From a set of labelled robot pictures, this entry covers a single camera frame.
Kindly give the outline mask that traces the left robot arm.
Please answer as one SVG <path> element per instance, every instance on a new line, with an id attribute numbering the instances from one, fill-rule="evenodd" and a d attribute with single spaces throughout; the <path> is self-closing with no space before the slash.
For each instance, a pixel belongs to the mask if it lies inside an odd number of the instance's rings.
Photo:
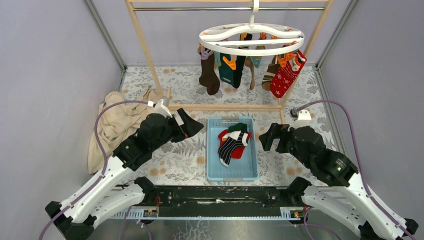
<path id="1" fill-rule="evenodd" d="M 155 203 L 158 190 L 145 176 L 137 177 L 112 196 L 106 197 L 106 194 L 148 162 L 162 145 L 184 141 L 203 128 L 202 123 L 182 108 L 175 114 L 149 114 L 77 192 L 61 202 L 51 201 L 45 207 L 47 214 L 66 240 L 86 240 L 102 222 L 125 208 Z"/>

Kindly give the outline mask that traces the plain red sock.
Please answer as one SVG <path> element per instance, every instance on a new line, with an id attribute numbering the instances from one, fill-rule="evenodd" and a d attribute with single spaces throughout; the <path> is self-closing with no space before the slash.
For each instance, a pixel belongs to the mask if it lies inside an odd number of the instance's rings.
<path id="1" fill-rule="evenodd" d="M 228 134 L 228 129 L 222 131 L 218 135 L 218 139 L 220 140 L 219 147 L 222 146 L 224 144 L 224 142 L 227 140 L 226 134 Z M 252 135 L 248 132 L 248 144 L 249 144 L 249 140 L 250 140 L 251 136 Z M 240 159 L 242 157 L 243 152 L 244 152 L 244 150 L 245 150 L 246 147 L 242 146 L 242 147 L 236 148 L 235 151 L 232 153 L 231 159 Z"/>

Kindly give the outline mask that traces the black striped sock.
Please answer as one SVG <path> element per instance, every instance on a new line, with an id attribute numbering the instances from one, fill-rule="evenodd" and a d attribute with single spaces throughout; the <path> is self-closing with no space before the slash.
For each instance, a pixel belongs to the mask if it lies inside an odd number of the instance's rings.
<path id="1" fill-rule="evenodd" d="M 228 167 L 231 162 L 232 154 L 236 148 L 246 147 L 248 145 L 248 133 L 235 131 L 226 134 L 226 141 L 218 149 L 218 156 L 220 162 Z"/>

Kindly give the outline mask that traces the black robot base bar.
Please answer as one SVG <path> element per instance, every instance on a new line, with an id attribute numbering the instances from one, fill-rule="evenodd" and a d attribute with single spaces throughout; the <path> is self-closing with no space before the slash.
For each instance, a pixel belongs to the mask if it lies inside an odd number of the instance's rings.
<path id="1" fill-rule="evenodd" d="M 312 184 L 296 177 L 287 187 L 157 186 L 139 207 L 158 210 L 165 218 L 272 218 L 283 210 L 303 210 L 305 190 Z"/>

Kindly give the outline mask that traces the dark brown sock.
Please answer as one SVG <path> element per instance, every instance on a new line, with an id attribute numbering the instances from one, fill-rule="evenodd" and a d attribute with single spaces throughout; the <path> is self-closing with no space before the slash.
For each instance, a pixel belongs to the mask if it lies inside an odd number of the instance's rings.
<path id="1" fill-rule="evenodd" d="M 208 95 L 213 96 L 220 89 L 220 80 L 215 73 L 215 53 L 200 45 L 198 54 L 200 55 L 201 65 L 201 75 L 198 80 L 199 84 L 206 87 Z"/>

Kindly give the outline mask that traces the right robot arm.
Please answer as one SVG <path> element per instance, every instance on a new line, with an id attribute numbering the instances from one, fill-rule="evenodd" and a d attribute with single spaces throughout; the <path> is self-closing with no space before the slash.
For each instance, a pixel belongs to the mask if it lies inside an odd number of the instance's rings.
<path id="1" fill-rule="evenodd" d="M 259 136 L 264 151 L 275 139 L 280 154 L 291 154 L 321 182 L 342 194 L 346 205 L 302 177 L 287 188 L 287 201 L 314 207 L 339 221 L 362 240 L 400 240 L 412 237 L 419 225 L 396 214 L 362 181 L 356 165 L 344 154 L 327 148 L 323 137 L 309 126 L 294 129 L 288 124 L 273 123 Z"/>

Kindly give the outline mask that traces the dark green sock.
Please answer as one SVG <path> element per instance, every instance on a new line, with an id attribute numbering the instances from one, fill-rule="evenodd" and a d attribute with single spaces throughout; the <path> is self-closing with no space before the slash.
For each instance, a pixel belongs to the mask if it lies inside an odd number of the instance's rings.
<path id="1" fill-rule="evenodd" d="M 228 128 L 228 133 L 232 133 L 232 132 L 238 132 L 240 131 L 241 133 L 248 133 L 248 126 L 247 124 L 243 123 L 243 122 L 239 122 L 235 125 L 232 125 Z"/>

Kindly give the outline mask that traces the white round clip hanger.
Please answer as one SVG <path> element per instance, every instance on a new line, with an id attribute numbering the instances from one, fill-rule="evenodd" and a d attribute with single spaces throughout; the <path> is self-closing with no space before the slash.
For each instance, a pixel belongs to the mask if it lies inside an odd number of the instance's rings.
<path id="1" fill-rule="evenodd" d="M 201 46 L 214 52 L 247 57 L 264 57 L 299 49 L 305 40 L 302 31 L 280 24 L 258 23 L 255 20 L 260 2 L 252 0 L 247 23 L 224 24 L 203 30 Z"/>

